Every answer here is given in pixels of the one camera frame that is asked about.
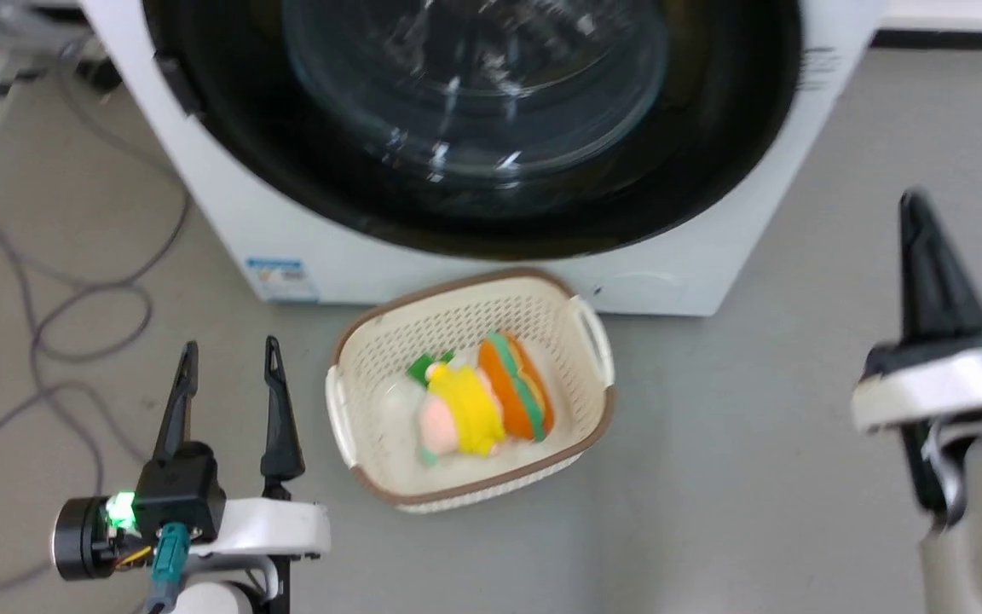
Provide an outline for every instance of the gray floor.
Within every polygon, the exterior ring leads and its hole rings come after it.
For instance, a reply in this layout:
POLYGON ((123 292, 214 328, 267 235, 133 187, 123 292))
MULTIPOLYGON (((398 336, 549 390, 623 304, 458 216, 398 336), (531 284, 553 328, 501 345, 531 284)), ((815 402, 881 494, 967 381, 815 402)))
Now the gray floor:
MULTIPOLYGON (((156 151, 124 93, 86 106, 156 151)), ((982 54, 873 52, 719 315, 610 318, 619 408, 605 439, 545 483, 417 518, 355 484, 332 443, 323 376, 358 310, 260 304, 195 212, 144 287, 145 337, 49 381, 89 381, 141 447, 153 440, 186 339, 202 349, 195 434, 234 496, 260 489, 264 335, 283 342, 309 470, 292 489, 323 501, 335 552, 296 567, 297 611, 864 613, 920 611, 916 513, 890 436, 853 431, 848 396, 872 343, 897 331, 895 202, 913 182, 982 283, 982 54)), ((50 83, 20 93, 0 136, 0 218, 23 249, 77 275, 120 275, 157 247, 178 191, 96 142, 50 83)), ((35 282, 38 306, 66 295, 35 282)), ((49 338, 87 349, 130 330, 130 296, 81 304, 49 338)), ((30 396, 27 337, 0 253, 0 416, 30 396)), ((106 482, 137 466, 78 394, 106 482)), ((46 556, 63 499, 93 489, 85 447, 38 408, 0 436, 0 579, 46 556)), ((125 614, 143 576, 65 586, 44 575, 0 590, 3 611, 125 614)))

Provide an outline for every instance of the gray cable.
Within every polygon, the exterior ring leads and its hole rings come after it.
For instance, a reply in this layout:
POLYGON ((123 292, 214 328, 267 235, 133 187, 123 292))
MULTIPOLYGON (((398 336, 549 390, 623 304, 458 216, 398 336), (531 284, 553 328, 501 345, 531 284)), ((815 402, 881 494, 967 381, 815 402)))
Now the gray cable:
MULTIPOLYGON (((81 108, 77 100, 74 100, 71 94, 69 84, 66 82, 66 69, 65 63, 67 56, 70 55, 69 51, 63 52, 60 57, 60 63, 55 70, 55 78, 57 78, 57 83, 59 85, 60 93, 62 94, 63 101, 66 103, 67 107, 71 109, 71 112, 78 117, 78 121, 82 122, 90 132, 93 132, 95 136, 99 137, 105 143, 108 143, 110 147, 116 148, 116 150, 129 155, 132 159, 137 160, 141 164, 147 165, 149 168, 153 168, 160 172, 160 174, 165 175, 175 182, 180 182, 180 179, 176 177, 176 172, 173 171, 167 164, 157 157, 149 155, 147 152, 141 151, 136 145, 126 142, 121 139, 120 136, 113 135, 112 132, 101 127, 81 108)), ((97 446, 97 442, 90 434, 90 431, 81 424, 75 417, 71 416, 71 413, 63 407, 59 400, 59 394, 65 390, 75 390, 82 392, 93 407, 97 409, 98 415, 104 420, 110 429, 112 429, 113 435, 116 437, 120 446, 124 447, 124 450, 128 451, 128 454, 132 458, 136 459, 142 463, 147 459, 147 455, 143 451, 139 450, 135 444, 131 442, 128 436, 126 436, 124 429, 121 429, 119 424, 112 416, 112 412, 109 411, 108 404, 106 404, 104 397, 101 397, 101 393, 98 393, 92 385, 86 384, 84 381, 68 380, 60 382, 48 382, 44 379, 43 370, 40 368, 40 357, 50 359, 50 361, 56 362, 66 362, 66 364, 84 364, 85 362, 97 361, 97 359, 105 358, 112 354, 116 354, 121 350, 125 349, 132 343, 136 342, 137 339, 141 337, 145 329, 147 329, 148 323, 151 321, 153 315, 153 299, 143 287, 140 287, 139 280, 142 276, 146 275, 150 269, 155 267, 161 259, 163 259, 169 250, 176 244, 176 240, 180 237, 181 232, 184 229, 184 224, 188 220, 188 211, 191 210, 191 199, 188 197, 188 191, 184 191, 184 198, 180 210, 179 218, 176 219, 176 224, 174 228, 169 233, 167 240, 164 244, 150 257, 140 268, 136 271, 129 273, 120 279, 114 280, 85 280, 82 277, 75 275, 68 275, 65 272, 59 271, 58 269, 49 267, 47 264, 43 264, 39 260, 36 260, 30 256, 25 255, 23 252, 19 252, 16 247, 14 247, 13 242, 8 237, 7 233, 4 232, 3 227, 0 226, 0 250, 3 255, 7 257, 8 264, 14 273, 14 277, 17 282, 17 287, 20 290, 20 302, 22 303, 22 311, 25 316, 25 323, 27 326, 28 333, 30 334, 30 349, 28 349, 28 367, 30 367, 30 374, 32 377, 32 384, 35 387, 34 393, 24 401, 15 405, 10 411, 5 413, 3 417, 0 417, 0 431, 3 430, 7 424, 10 424, 12 420, 15 420, 17 416, 23 415, 28 409, 37 407, 47 407, 51 409, 52 415, 57 417, 57 419, 65 426, 78 435, 78 439, 82 440, 85 444, 86 449, 90 452, 90 457, 93 458, 94 468, 96 472, 94 494, 101 494, 104 492, 105 487, 105 462, 104 458, 101 457, 101 451, 97 446), (63 302, 55 305, 54 308, 47 315, 40 317, 36 312, 34 303, 32 302, 32 284, 30 282, 30 276, 26 268, 32 269, 42 273, 58 281, 69 285, 72 290, 72 294, 67 297, 63 302), (55 319, 60 318, 63 314, 66 314, 75 304, 83 302, 87 298, 92 298, 93 296, 101 293, 121 293, 121 294, 132 294, 136 298, 140 299, 143 303, 143 316, 139 323, 139 326, 131 331, 128 335, 125 335, 123 339, 117 342, 113 342, 111 345, 106 347, 101 347, 97 350, 91 350, 90 352, 69 352, 69 350, 59 350, 57 347, 50 345, 46 339, 43 338, 44 332, 46 332, 47 327, 54 322, 55 319)), ((44 572, 49 571, 50 563, 42 563, 34 565, 31 568, 26 569, 26 571, 20 572, 11 576, 10 578, 4 578, 0 580, 0 591, 9 590, 15 587, 22 586, 22 584, 29 583, 32 580, 38 578, 44 572)))

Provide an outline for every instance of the sticker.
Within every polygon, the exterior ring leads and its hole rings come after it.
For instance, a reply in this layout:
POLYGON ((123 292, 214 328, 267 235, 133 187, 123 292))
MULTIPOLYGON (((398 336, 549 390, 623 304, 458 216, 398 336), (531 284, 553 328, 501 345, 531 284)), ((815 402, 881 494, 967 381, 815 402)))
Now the sticker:
POLYGON ((321 298, 301 260, 250 258, 245 265, 253 285, 266 300, 316 303, 321 298))
POLYGON ((802 66, 798 89, 802 92, 826 90, 835 81, 833 74, 843 63, 843 55, 835 47, 810 47, 802 51, 802 66))

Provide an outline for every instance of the brown basket rim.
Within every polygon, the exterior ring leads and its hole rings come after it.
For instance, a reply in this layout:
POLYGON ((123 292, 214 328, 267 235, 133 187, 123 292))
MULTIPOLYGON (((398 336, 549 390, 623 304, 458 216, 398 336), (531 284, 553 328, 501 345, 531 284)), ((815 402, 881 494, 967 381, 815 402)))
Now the brown basket rim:
MULTIPOLYGON (((537 277, 537 279, 549 282, 557 287, 558 290, 563 292, 564 296, 568 298, 573 298, 575 296, 575 292, 569 287, 568 284, 558 279, 558 277, 542 271, 542 269, 535 268, 503 269, 503 271, 495 271, 494 273, 486 273, 486 275, 466 277, 466 279, 463 280, 456 280, 439 284, 435 287, 428 287, 424 290, 401 296, 397 300, 392 300, 392 302, 382 304, 382 306, 374 308, 374 310, 367 311, 366 314, 362 315, 362 317, 352 322, 351 325, 343 331, 343 334, 340 335, 338 342, 336 342, 335 350, 332 351, 332 366, 336 367, 339 365, 339 355, 343 353, 343 348, 345 345, 347 345, 347 339, 350 339, 351 335, 355 334, 355 330, 358 330, 359 327, 362 327, 362 325, 365 325, 365 323, 370 322, 375 318, 384 316, 387 314, 387 312, 398 310, 398 308, 406 307, 409 304, 417 303, 422 299, 430 298, 431 296, 437 294, 443 294, 453 290, 460 290, 460 288, 463 287, 474 287, 474 285, 511 279, 512 277, 537 277)), ((581 440, 581 442, 578 442, 569 448, 560 450, 554 455, 548 455, 548 457, 531 462, 526 466, 518 467, 513 471, 507 471, 506 473, 495 475, 493 478, 480 479, 480 481, 472 482, 471 484, 454 486, 452 489, 436 490, 436 492, 426 493, 423 495, 399 495, 392 492, 392 490, 383 489, 381 485, 378 485, 377 482, 374 482, 373 479, 367 475, 366 470, 363 470, 362 466, 359 466, 359 464, 355 463, 350 470, 351 473, 355 474, 355 481, 362 484, 365 489, 370 490, 374 496, 377 496, 379 499, 382 499, 382 501, 385 501, 387 504, 394 507, 431 504, 432 502, 436 501, 444 501, 444 499, 452 499, 455 497, 470 495, 472 493, 478 493, 480 490, 494 489, 495 486, 501 486, 503 484, 513 482, 515 479, 525 478, 526 475, 531 475, 537 473, 538 471, 548 469, 549 466, 554 466, 554 464, 560 463, 568 458, 576 457, 577 455, 580 455, 581 452, 588 450, 590 446, 596 443, 597 440, 604 435, 605 431, 608 431, 609 424, 612 422, 613 404, 615 404, 615 386, 608 385, 608 387, 604 389, 604 408, 601 409, 601 419, 598 420, 597 426, 593 427, 593 431, 590 432, 585 439, 581 440)))

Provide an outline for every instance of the laundry basket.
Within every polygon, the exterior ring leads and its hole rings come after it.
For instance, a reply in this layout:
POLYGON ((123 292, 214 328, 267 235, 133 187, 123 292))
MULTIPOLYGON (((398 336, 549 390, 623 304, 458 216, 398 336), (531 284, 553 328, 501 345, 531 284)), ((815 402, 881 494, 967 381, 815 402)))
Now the laundry basket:
POLYGON ((325 389, 339 453, 371 493, 409 513, 441 512, 529 486, 569 466, 612 417, 615 369, 585 300, 538 269, 433 287, 369 312, 340 339, 325 389), (541 443, 508 442, 491 458, 426 466, 416 416, 425 389, 407 376, 422 354, 475 364, 491 331, 518 337, 545 381, 556 426, 541 443))

